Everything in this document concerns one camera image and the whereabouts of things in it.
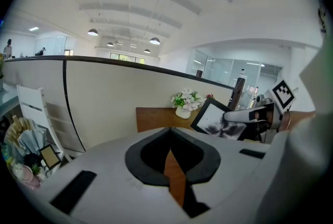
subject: wooden table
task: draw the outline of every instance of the wooden table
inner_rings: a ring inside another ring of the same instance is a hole
[[[136,108],[137,131],[152,130],[163,127],[181,127],[193,130],[190,125],[199,110],[192,111],[187,120],[175,114],[172,108]],[[170,180],[170,193],[177,203],[183,207],[186,177],[171,150],[165,161],[164,175]]]
[[[193,130],[190,125],[199,110],[192,111],[187,120],[178,117],[172,108],[136,108],[136,126],[138,133],[163,127],[180,127]]]

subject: small plant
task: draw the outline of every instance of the small plant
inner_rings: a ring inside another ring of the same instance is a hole
[[[202,107],[205,100],[206,98],[203,98],[192,89],[184,89],[172,97],[171,102],[173,108],[182,107],[185,110],[193,111]]]
[[[31,170],[33,175],[38,175],[41,171],[40,167],[37,164],[33,165]]]

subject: pink object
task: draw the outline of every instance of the pink object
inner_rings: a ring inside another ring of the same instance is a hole
[[[35,175],[33,175],[31,168],[25,165],[23,165],[22,167],[23,167],[24,177],[23,179],[21,179],[21,181],[31,189],[39,188],[41,185],[40,181]]]

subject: flower vase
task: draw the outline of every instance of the flower vase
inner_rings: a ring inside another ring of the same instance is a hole
[[[189,110],[183,109],[181,106],[178,106],[176,109],[176,115],[178,117],[188,119],[191,116],[191,112]]]

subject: picture frame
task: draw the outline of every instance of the picture frame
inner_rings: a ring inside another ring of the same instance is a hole
[[[223,122],[223,114],[232,111],[227,106],[208,98],[198,115],[191,124],[191,128],[199,133],[232,140],[248,139],[248,133],[253,134],[253,125],[244,123]]]
[[[49,170],[52,170],[54,167],[61,163],[57,153],[54,151],[50,144],[39,149],[39,152]]]

